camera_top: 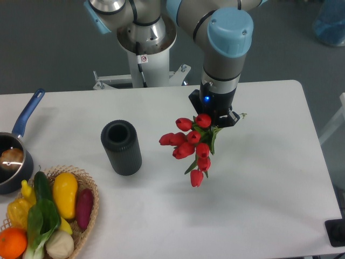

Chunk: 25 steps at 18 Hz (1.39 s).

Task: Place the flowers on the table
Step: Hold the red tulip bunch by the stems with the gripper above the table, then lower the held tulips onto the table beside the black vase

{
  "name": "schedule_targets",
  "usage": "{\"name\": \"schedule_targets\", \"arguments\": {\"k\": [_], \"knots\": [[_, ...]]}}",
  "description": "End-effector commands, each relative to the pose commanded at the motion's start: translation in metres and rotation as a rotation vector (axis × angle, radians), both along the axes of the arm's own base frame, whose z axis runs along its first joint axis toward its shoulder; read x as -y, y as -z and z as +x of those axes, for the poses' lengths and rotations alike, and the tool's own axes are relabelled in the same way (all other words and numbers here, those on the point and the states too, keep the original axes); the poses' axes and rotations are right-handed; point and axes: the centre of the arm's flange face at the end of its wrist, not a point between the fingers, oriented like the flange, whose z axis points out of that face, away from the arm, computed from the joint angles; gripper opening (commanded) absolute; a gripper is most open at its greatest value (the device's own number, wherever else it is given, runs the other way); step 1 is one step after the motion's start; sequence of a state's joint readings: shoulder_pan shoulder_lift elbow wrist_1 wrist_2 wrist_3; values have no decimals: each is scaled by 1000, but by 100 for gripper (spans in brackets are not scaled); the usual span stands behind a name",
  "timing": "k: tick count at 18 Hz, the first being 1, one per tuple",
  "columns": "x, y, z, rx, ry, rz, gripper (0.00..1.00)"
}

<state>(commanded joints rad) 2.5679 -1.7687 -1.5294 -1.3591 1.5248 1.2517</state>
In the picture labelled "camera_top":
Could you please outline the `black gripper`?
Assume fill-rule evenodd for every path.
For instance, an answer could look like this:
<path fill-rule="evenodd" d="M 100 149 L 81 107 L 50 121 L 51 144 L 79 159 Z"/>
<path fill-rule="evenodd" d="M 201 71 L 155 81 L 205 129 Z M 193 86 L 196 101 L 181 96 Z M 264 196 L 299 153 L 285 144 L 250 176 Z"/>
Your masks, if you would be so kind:
<path fill-rule="evenodd" d="M 197 114 L 207 114 L 211 117 L 211 125 L 218 128 L 234 126 L 240 116 L 232 110 L 232 102 L 236 90 L 226 90 L 225 93 L 216 93 L 210 83 L 201 84 L 199 90 L 195 89 L 190 95 Z"/>

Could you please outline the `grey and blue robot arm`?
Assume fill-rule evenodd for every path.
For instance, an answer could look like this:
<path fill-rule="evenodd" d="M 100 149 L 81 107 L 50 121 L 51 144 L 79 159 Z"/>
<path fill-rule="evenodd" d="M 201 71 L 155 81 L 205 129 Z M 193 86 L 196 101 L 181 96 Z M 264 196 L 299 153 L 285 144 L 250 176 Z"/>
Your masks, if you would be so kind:
<path fill-rule="evenodd" d="M 253 20 L 249 10 L 261 1 L 85 1 L 84 6 L 103 34 L 114 32 L 127 52 L 132 86 L 173 84 L 169 51 L 177 28 L 203 51 L 200 87 L 189 99 L 212 126 L 234 126 L 240 116 L 232 102 L 251 47 Z"/>

